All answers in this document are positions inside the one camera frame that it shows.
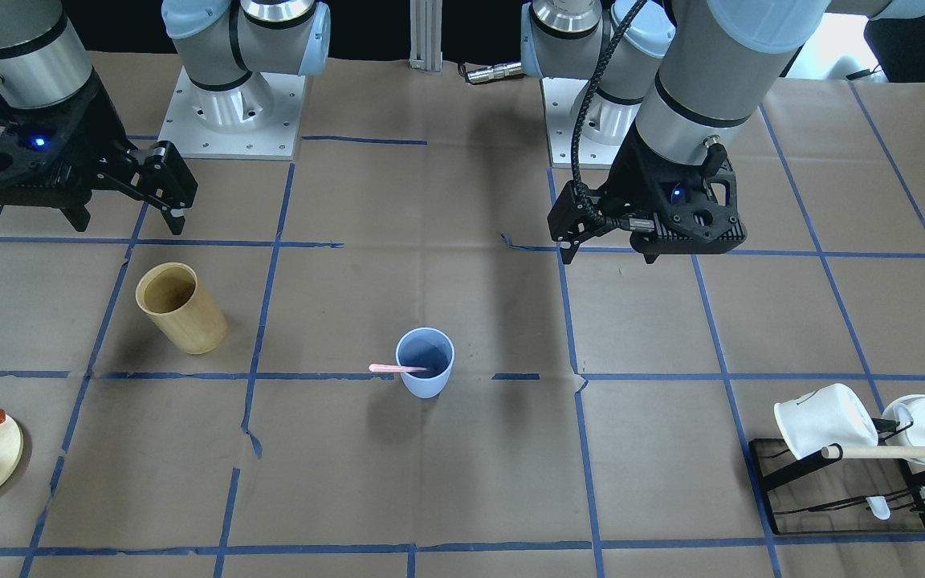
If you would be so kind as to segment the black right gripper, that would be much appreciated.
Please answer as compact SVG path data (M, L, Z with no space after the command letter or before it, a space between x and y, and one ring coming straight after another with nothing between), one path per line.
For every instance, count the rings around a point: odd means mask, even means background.
M95 72L61 103L33 109L8 104L0 77L0 205L58 209L84 233L96 190L146 202L181 235L198 183L173 143L133 145Z

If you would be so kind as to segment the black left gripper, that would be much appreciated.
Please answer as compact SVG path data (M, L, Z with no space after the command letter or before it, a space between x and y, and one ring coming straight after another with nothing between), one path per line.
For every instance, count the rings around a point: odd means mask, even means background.
M748 228L729 155L717 136L704 143L704 160L683 165L654 153L632 128L601 187L566 183L548 215L562 263L612 230L628 231L647 266L664 254L723 254L741 245Z

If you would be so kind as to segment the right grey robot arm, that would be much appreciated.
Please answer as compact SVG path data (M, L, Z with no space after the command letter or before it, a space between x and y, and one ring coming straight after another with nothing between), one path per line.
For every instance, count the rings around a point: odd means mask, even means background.
M313 76L329 54L320 1L0 1L0 206L40 207L85 231L93 191L161 212L182 233L198 183L176 144L136 147L89 51L180 55L213 131L272 110L267 73Z

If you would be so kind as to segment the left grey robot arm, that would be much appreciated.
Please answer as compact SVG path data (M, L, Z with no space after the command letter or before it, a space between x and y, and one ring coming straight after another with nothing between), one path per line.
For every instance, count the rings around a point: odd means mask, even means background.
M532 1L521 8L521 66L586 82L570 131L572 179L547 223L563 263L614 230L647 263L723 254L748 236L727 147L822 16L925 15L925 1ZM636 106L602 186L581 178L593 100Z

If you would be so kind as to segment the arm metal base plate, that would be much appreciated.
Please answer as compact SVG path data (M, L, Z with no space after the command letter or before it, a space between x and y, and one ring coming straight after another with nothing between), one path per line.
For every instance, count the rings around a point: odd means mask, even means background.
M588 82L576 78L543 78L540 87L550 165L556 169L568 168L573 129ZM640 103L618 104L598 94L593 96L577 146L582 169L608 169L612 165L639 108Z
M210 92L185 71L159 128L185 160L293 161L308 78L254 73L241 87Z

